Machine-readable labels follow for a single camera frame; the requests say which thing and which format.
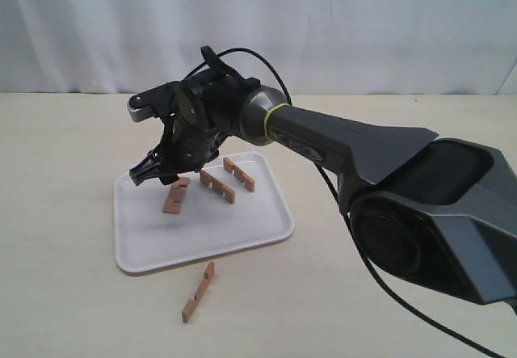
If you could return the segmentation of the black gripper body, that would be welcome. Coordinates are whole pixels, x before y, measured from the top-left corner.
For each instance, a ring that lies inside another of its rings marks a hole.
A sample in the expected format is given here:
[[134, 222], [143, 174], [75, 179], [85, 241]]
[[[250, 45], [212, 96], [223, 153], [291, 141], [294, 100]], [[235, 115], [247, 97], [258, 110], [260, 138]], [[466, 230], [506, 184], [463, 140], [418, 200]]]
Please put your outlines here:
[[245, 102], [259, 88], [257, 78], [192, 76], [174, 93], [174, 117], [159, 148], [165, 172], [197, 171], [212, 161], [226, 137], [238, 135]]

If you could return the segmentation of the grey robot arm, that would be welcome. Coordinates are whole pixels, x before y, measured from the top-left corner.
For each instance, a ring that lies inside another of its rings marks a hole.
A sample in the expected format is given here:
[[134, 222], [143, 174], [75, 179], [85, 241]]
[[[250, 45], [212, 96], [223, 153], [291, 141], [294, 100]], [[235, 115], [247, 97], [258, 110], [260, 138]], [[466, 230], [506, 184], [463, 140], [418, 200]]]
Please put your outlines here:
[[134, 183], [199, 171], [226, 137], [277, 142], [335, 174], [339, 211], [377, 267], [479, 305], [516, 302], [516, 176], [500, 150], [293, 107], [255, 79], [169, 82], [128, 111], [164, 124]]

